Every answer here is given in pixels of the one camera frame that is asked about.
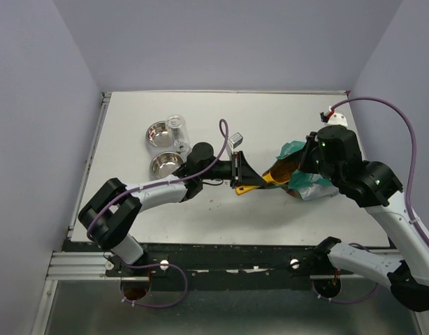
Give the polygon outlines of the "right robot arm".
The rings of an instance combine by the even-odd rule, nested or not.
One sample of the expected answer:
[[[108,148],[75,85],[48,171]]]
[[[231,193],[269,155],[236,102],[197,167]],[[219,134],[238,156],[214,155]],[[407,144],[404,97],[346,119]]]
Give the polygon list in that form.
[[[313,267],[322,274],[334,268],[358,274],[388,288],[409,310],[429,311],[429,231],[407,204],[407,192],[392,169],[363,160],[355,132],[341,125],[306,137],[299,169],[326,178],[364,209],[402,256],[394,260],[329,237],[316,247]]]

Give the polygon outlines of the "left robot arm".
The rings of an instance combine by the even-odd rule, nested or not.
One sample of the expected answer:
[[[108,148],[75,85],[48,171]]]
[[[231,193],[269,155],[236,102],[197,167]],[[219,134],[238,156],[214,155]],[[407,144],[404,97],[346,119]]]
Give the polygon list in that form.
[[[207,142],[199,142],[186,162],[171,175],[137,186],[128,186],[118,178],[107,180],[78,214],[87,237],[102,251],[114,253],[122,268],[137,276],[145,270],[142,246],[129,234],[137,215],[163,204],[180,203],[194,198],[206,180],[229,180],[231,188],[264,187],[266,181],[245,160],[241,151],[228,161],[214,156]]]

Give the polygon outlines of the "yellow plastic scoop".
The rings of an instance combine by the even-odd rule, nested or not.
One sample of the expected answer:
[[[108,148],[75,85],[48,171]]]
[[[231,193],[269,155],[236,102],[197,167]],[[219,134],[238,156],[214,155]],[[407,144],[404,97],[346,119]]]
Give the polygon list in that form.
[[[272,179],[272,177],[271,177],[271,175],[270,175],[270,169],[271,169],[271,167],[268,169],[268,171],[266,171],[266,172],[264,172],[264,174],[263,174],[263,179],[266,181],[266,184],[265,184],[265,186],[280,186],[280,185],[284,185],[284,184],[278,184],[278,183],[276,183],[273,179]],[[263,188],[263,187],[258,187],[258,186],[238,186],[238,187],[236,187],[235,188],[235,193],[236,193],[236,195],[243,195],[243,194],[245,194],[245,193],[248,193],[248,192],[250,192],[250,191],[252,191],[252,190],[255,190],[255,189],[258,189],[258,188]]]

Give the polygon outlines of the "green pet food bag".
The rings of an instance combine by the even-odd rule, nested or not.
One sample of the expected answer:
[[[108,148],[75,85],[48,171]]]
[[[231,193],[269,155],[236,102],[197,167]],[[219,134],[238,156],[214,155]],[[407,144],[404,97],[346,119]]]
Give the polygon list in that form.
[[[280,153],[276,157],[276,161],[295,161],[299,164],[304,145],[305,142],[297,140],[285,143],[281,147]],[[270,187],[281,188],[293,198],[303,201],[316,200],[324,197],[334,197],[338,194],[338,189],[327,179],[321,177],[319,174],[301,172],[299,169],[292,174],[290,181],[287,184]]]

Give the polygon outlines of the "brown pet food kibble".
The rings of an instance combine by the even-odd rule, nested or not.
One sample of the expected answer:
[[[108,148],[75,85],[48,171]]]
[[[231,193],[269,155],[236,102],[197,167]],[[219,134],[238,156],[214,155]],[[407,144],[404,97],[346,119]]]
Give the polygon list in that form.
[[[272,179],[278,184],[287,183],[291,175],[298,169],[295,161],[278,160],[270,169]]]

